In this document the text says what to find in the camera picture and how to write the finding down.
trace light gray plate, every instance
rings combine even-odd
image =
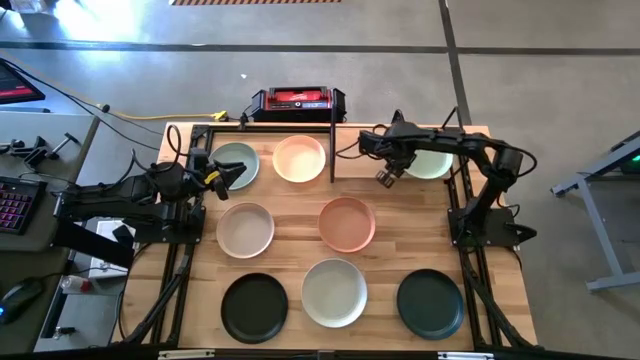
[[[236,180],[229,190],[238,190],[249,185],[258,175],[260,157],[253,148],[243,143],[229,143],[211,153],[209,160],[219,162],[243,162],[247,170]]]

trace concrete floor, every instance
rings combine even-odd
[[[62,11],[58,20],[7,14],[0,41],[445,45],[436,0],[204,8],[151,0],[84,3],[90,11],[67,4],[65,11],[75,16]],[[634,0],[449,0],[449,5],[460,46],[640,47],[634,16],[640,3]],[[237,115],[258,89],[300,84],[342,89],[352,122],[386,123],[401,108],[412,121],[439,123],[456,101],[447,55],[439,54],[8,52],[97,102],[139,115],[221,109]],[[489,125],[493,136],[532,151],[540,161],[507,196],[522,205],[519,222],[539,231],[523,245],[522,255],[540,344],[640,358],[640,285],[587,292],[586,280],[609,275],[604,255],[580,201],[549,193],[640,127],[638,58],[461,56],[460,62],[473,123]],[[82,112],[54,93],[47,95],[29,106]],[[160,142],[156,135],[112,123],[146,143]],[[128,164],[130,143],[104,129],[97,139],[81,183],[115,180]],[[145,162],[156,157],[138,151]],[[628,251],[640,259],[640,246],[629,244]],[[101,321],[105,331],[39,348],[106,343],[113,319],[104,314],[111,314],[113,301],[101,298],[95,306],[102,311],[94,318],[87,310],[85,326]]]

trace wooden tabletop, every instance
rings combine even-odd
[[[187,151],[194,123],[176,123],[182,133],[182,152]],[[214,124],[215,126],[237,126]],[[342,149],[357,139],[361,129],[372,125],[344,124],[337,129],[336,148]],[[468,126],[467,132],[489,134],[486,126]],[[453,279],[464,293],[457,250],[450,245],[446,210],[447,188],[442,179],[418,180],[408,176],[391,189],[379,185],[375,174],[383,162],[368,157],[358,160],[336,159],[336,182],[329,182],[329,165],[311,182],[294,184],[280,178],[271,162],[276,145],[291,134],[217,133],[213,148],[240,141],[253,147],[260,156],[260,172],[245,189],[230,193],[219,201],[215,194],[205,196],[207,221],[202,242],[196,247],[189,290],[186,298],[180,347],[269,348],[269,349],[341,349],[341,350],[470,350],[473,348],[468,316],[451,337],[440,341],[423,340],[402,323],[395,306],[399,283],[410,272],[421,268],[439,270]],[[328,153],[329,136],[309,134]],[[166,139],[159,161],[172,161],[174,152]],[[474,191],[484,177],[470,165]],[[317,218],[320,210],[338,196],[353,196],[367,203],[376,216],[373,241],[355,254],[336,253],[320,239]],[[253,259],[234,259],[226,255],[216,241],[216,223],[233,205],[255,202],[273,215],[276,231],[269,248]],[[122,322],[129,334],[149,311],[158,296],[167,246],[155,244],[143,253],[131,272],[124,296]],[[506,249],[487,248],[487,262],[496,302],[509,320],[529,341],[536,336],[522,274],[515,256]],[[302,309],[301,286],[305,273],[321,260],[340,257],[355,264],[364,274],[368,302],[362,316],[341,329],[324,328]],[[229,336],[220,319],[220,305],[226,289],[244,274],[263,272],[275,277],[289,297],[289,313],[282,331],[258,345],[246,345]],[[489,339],[486,311],[477,299],[483,335]],[[165,324],[171,321],[173,302],[169,304]]]

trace computer mouse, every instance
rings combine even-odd
[[[28,277],[15,284],[0,300],[0,324],[15,321],[44,291],[41,278]]]

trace rgb keyboard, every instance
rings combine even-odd
[[[0,233],[24,234],[46,187],[42,181],[0,176]]]

